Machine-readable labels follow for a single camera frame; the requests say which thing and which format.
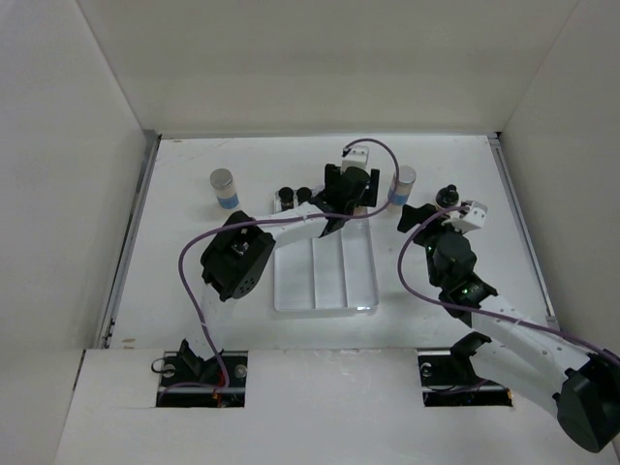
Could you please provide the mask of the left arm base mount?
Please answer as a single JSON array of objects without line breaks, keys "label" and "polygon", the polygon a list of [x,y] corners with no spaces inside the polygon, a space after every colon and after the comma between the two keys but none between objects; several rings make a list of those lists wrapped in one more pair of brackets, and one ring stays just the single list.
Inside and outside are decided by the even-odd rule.
[{"label": "left arm base mount", "polygon": [[158,408],[243,408],[248,380],[247,352],[222,351],[218,359],[197,356],[187,340],[176,352],[165,352],[151,363],[158,376],[155,406]]}]

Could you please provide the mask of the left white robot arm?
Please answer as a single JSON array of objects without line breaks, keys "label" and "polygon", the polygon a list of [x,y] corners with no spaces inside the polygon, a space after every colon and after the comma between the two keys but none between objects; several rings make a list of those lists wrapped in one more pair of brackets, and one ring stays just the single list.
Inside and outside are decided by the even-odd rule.
[{"label": "left white robot arm", "polygon": [[[347,224],[363,222],[382,210],[377,205],[380,185],[378,169],[358,166],[325,166],[323,188],[312,191],[305,201],[264,217],[252,217],[242,210],[232,213],[219,228],[191,239],[177,261],[181,285],[198,317],[199,331],[207,350],[190,355],[184,374],[196,386],[214,381],[219,369],[223,384],[231,382],[222,350],[211,334],[211,323],[219,308],[231,300],[246,297],[259,284],[274,252],[297,243],[324,240],[342,231]],[[210,291],[199,302],[185,272],[185,259],[191,248],[204,239],[209,243],[200,255],[201,281]]]}]

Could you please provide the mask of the black grinder top spice bottle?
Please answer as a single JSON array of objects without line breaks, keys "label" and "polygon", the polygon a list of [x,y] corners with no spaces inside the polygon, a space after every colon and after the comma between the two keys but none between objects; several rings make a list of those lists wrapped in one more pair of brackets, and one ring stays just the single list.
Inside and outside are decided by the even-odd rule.
[{"label": "black grinder top spice bottle", "polygon": [[452,213],[452,209],[460,205],[459,199],[457,187],[454,184],[448,184],[437,192],[435,208],[437,211],[445,210],[447,213]]}]

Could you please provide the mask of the pink cap spice bottle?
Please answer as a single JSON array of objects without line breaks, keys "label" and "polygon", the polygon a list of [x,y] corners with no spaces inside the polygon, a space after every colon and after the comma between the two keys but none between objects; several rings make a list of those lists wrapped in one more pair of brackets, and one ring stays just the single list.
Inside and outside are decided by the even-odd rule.
[{"label": "pink cap spice bottle", "polygon": [[368,207],[367,206],[363,206],[363,205],[359,205],[354,209],[353,215],[354,216],[362,216],[368,213]]}]

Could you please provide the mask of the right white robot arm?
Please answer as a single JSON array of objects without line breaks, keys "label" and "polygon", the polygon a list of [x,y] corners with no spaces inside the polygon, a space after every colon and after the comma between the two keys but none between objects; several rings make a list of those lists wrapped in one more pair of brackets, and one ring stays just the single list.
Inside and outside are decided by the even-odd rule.
[{"label": "right white robot arm", "polygon": [[619,357],[577,336],[538,325],[475,272],[466,236],[480,229],[486,208],[476,201],[439,209],[406,205],[397,229],[423,248],[428,301],[470,329],[451,349],[449,372],[509,388],[555,417],[582,449],[602,451],[619,434]]}]

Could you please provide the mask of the blue label silver-cap jar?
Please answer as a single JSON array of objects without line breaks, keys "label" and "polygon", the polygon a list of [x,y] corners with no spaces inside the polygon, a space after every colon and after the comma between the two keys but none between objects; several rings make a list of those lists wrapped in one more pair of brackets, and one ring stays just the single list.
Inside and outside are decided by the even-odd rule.
[{"label": "blue label silver-cap jar", "polygon": [[229,170],[223,168],[216,169],[209,176],[209,180],[221,208],[235,210],[239,207],[233,174]]},{"label": "blue label silver-cap jar", "polygon": [[387,194],[388,206],[392,208],[405,205],[417,180],[416,170],[408,165],[401,166],[392,176]]}]

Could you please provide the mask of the small black cap spice bottle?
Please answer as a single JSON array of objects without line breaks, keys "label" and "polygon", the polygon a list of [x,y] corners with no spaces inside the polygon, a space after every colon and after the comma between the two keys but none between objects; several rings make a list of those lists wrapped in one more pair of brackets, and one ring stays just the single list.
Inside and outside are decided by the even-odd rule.
[{"label": "small black cap spice bottle", "polygon": [[293,209],[295,207],[295,190],[289,186],[280,188],[278,200],[282,211]]}]

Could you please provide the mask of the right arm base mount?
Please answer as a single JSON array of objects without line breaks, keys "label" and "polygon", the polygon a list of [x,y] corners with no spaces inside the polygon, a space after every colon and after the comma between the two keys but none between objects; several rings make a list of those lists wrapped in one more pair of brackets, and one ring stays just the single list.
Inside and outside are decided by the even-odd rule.
[{"label": "right arm base mount", "polygon": [[449,349],[418,351],[422,402],[428,408],[511,407],[512,394],[479,377],[471,358],[491,339],[472,332]]}]

